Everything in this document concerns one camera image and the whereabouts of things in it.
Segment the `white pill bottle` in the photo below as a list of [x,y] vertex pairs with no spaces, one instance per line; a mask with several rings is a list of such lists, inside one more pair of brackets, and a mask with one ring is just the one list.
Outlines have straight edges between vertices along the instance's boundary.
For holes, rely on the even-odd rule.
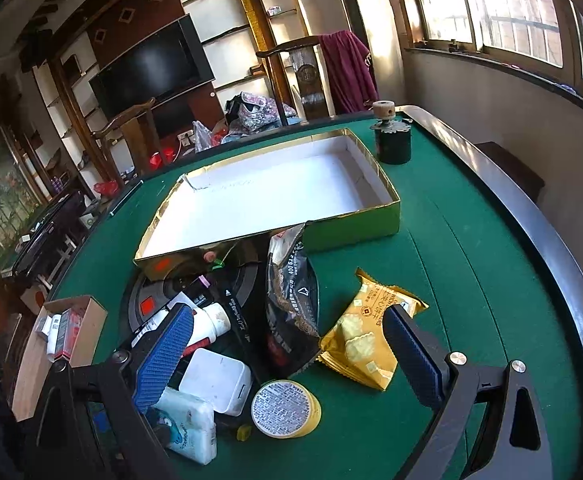
[[158,310],[134,335],[131,347],[135,348],[146,335],[157,330],[161,333],[157,340],[160,350],[188,356],[199,348],[213,344],[230,329],[228,315],[216,302],[204,308],[180,307],[177,316],[167,323],[170,314],[169,307]]

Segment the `silver red carton box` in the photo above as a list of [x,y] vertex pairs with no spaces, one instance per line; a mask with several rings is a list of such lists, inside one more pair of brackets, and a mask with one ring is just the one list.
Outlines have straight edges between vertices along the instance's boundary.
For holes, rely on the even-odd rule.
[[80,333],[82,320],[82,314],[74,309],[65,310],[61,315],[55,360],[71,359],[78,334]]

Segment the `cardboard tray box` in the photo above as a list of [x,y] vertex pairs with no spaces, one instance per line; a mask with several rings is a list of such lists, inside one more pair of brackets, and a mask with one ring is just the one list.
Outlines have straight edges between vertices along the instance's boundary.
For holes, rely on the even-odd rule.
[[34,415],[52,364],[72,367],[92,363],[107,311],[92,296],[46,302],[41,307],[18,370],[11,409],[18,422]]

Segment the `small white carton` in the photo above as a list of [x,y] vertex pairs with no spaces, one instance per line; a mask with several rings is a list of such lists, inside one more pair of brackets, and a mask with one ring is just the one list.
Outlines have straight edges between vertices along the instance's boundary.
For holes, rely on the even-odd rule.
[[34,334],[44,342],[45,356],[49,362],[55,361],[60,322],[61,315],[52,314],[39,318],[34,325]]

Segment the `white square box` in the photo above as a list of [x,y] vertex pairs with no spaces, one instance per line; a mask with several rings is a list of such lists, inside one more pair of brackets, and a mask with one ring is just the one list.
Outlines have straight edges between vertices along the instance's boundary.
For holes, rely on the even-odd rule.
[[178,390],[209,403],[218,414],[237,417],[251,386],[251,370],[244,362],[201,348],[192,354]]

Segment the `yellow snack packet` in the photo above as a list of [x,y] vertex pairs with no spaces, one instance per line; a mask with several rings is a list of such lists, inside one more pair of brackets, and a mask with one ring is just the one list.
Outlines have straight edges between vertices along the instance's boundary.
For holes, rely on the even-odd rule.
[[384,334],[386,310],[400,306],[413,318],[429,306],[402,287],[377,282],[361,268],[355,274],[360,279],[360,289],[321,339],[317,359],[354,382],[386,391],[398,367]]

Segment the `yellow round tin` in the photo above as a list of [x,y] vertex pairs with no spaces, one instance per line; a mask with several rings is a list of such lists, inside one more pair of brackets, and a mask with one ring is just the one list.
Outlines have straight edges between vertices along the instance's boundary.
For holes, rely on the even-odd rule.
[[322,407],[305,386],[292,380],[272,380],[251,402],[251,418],[262,434],[277,440],[311,434],[319,426]]

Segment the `black foil snack bag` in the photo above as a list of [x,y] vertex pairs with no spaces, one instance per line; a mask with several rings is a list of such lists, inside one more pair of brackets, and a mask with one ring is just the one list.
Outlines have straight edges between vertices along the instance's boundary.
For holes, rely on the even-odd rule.
[[305,226],[270,239],[266,265],[267,348],[279,377],[304,370],[320,351],[319,285],[303,245]]

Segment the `gold shallow box tray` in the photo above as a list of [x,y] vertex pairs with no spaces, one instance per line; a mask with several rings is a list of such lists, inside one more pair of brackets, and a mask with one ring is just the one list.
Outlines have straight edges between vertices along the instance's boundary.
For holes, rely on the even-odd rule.
[[151,281],[198,273],[203,256],[302,226],[308,252],[395,235],[401,198],[349,128],[279,142],[178,177],[140,239],[134,263]]

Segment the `wooden chair left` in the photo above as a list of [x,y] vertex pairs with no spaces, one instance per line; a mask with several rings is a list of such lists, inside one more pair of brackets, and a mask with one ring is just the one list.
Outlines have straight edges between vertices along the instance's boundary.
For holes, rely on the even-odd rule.
[[131,106],[112,118],[104,128],[90,134],[94,141],[100,143],[106,168],[118,183],[119,188],[124,185],[124,180],[114,162],[108,140],[109,134],[113,131],[118,131],[121,134],[130,152],[132,162],[134,162],[134,170],[139,176],[145,176],[145,174],[154,171],[150,164],[150,159],[154,155],[158,155],[161,166],[168,165],[154,123],[154,114],[152,114],[154,103],[156,103],[156,99],[151,98],[144,103]]

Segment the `dark jar with knob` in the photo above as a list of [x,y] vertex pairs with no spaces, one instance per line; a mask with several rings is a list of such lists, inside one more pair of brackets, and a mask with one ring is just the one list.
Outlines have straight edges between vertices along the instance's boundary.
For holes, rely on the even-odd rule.
[[412,157],[411,121],[397,116],[395,103],[375,101],[372,112],[376,122],[371,129],[375,134],[376,153],[380,162],[403,165]]

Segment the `pile of clothes bags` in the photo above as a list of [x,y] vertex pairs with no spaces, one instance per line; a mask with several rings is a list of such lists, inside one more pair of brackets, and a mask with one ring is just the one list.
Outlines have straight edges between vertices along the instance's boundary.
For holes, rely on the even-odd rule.
[[225,103],[225,115],[212,129],[194,122],[192,138],[199,153],[280,127],[282,118],[274,99],[243,91]]

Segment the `black television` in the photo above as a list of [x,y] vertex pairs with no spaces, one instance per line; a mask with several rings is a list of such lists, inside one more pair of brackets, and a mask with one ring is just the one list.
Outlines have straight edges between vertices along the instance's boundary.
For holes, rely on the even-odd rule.
[[189,15],[166,25],[128,49],[90,80],[109,119],[154,100],[158,105],[214,79]]

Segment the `maroon cloth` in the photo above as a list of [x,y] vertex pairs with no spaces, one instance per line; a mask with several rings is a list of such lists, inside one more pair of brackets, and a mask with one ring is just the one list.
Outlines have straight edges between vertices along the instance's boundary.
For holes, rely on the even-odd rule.
[[371,51],[349,30],[320,35],[319,39],[336,113],[365,112],[379,100]]

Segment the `wooden chair with cloth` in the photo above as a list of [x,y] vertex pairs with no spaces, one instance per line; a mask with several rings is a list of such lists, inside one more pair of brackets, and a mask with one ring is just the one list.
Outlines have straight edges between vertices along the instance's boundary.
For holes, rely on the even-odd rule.
[[[273,70],[272,62],[275,56],[281,56],[283,53],[288,55],[296,77],[302,110],[308,120],[329,116],[320,63],[315,53],[315,48],[319,48],[322,53],[319,36],[305,36],[278,44],[272,49],[256,52],[256,56],[264,61],[268,72]],[[326,63],[325,73],[329,86]]]

